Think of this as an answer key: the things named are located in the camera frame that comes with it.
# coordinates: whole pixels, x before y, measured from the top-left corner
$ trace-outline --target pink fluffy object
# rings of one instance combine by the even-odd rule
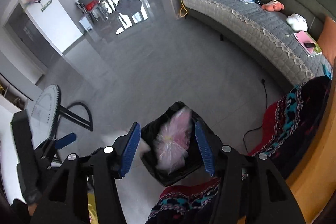
[[[188,156],[190,132],[191,110],[185,107],[176,112],[157,135],[154,142],[158,159],[157,169],[171,173],[184,166],[184,158]]]

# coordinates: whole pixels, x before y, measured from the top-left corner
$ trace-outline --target shelf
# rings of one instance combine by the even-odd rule
[[[0,74],[1,86],[5,88],[5,92],[0,93],[0,105],[11,113],[16,113],[26,108],[28,98],[17,90],[5,77]]]

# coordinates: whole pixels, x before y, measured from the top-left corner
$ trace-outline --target door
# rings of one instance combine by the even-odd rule
[[[35,27],[19,4],[8,20],[8,24],[43,65],[49,68],[59,54]]]

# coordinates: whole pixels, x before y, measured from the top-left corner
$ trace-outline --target pink notebook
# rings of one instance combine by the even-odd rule
[[[301,44],[301,46],[309,53],[313,53],[314,48],[306,48],[305,43],[314,43],[315,41],[312,40],[304,31],[294,33],[296,40]]]

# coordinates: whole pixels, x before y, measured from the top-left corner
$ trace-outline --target black trash bag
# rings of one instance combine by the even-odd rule
[[[158,159],[155,153],[155,148],[153,145],[153,141],[156,139],[156,136],[160,132],[161,127],[168,122],[171,117],[186,106],[183,102],[174,103],[167,111],[162,114],[159,118],[150,122],[148,125],[141,129],[141,138],[150,146],[151,150],[142,155],[141,160],[144,166],[147,168],[149,173],[156,178],[163,186],[170,186],[179,180],[183,179],[193,171],[197,170],[203,165],[203,160],[201,153],[198,148],[198,144],[195,137],[195,123],[200,121],[203,123],[203,129],[210,133],[214,134],[208,125],[204,122],[204,120],[193,110],[191,110],[192,114],[192,130],[190,134],[190,145],[188,151],[188,157],[185,158],[185,165],[168,175],[165,170],[156,169],[156,165],[158,164]]]

